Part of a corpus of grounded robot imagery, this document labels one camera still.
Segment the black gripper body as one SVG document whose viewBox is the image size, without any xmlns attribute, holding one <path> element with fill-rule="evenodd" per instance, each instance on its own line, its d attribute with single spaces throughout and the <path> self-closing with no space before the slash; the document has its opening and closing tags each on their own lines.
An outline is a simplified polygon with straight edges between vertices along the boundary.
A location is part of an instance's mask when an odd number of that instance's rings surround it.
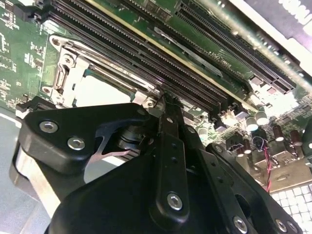
<svg viewBox="0 0 312 234">
<path fill-rule="evenodd" d="M 49 234 L 162 234 L 149 214 L 154 157 L 139 156 L 69 194 L 56 209 Z M 217 234 L 220 216 L 207 184 L 188 173 L 190 215 L 180 234 Z"/>
</svg>

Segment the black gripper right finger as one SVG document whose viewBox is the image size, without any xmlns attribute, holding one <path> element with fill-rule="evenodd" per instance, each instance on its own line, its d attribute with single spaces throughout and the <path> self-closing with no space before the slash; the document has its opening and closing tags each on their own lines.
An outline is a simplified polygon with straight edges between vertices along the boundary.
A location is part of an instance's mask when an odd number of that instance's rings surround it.
<svg viewBox="0 0 312 234">
<path fill-rule="evenodd" d="M 301 234 L 295 220 L 218 144 L 204 147 L 175 114 L 186 147 L 190 217 L 179 234 Z"/>
</svg>

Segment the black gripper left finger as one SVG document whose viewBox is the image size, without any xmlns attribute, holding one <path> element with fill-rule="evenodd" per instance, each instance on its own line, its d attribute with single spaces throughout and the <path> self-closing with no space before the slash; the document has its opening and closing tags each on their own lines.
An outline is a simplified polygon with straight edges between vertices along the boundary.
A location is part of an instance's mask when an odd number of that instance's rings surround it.
<svg viewBox="0 0 312 234">
<path fill-rule="evenodd" d="M 184 143 L 173 97 L 164 94 L 164 112 L 155 118 L 133 103 L 35 111 L 23 120 L 16 165 L 54 215 L 60 203 L 85 186 L 84 172 L 96 151 L 113 152 L 137 127 L 137 156 L 153 156 L 153 195 L 149 207 L 158 226 L 183 226 L 190 215 Z"/>
</svg>

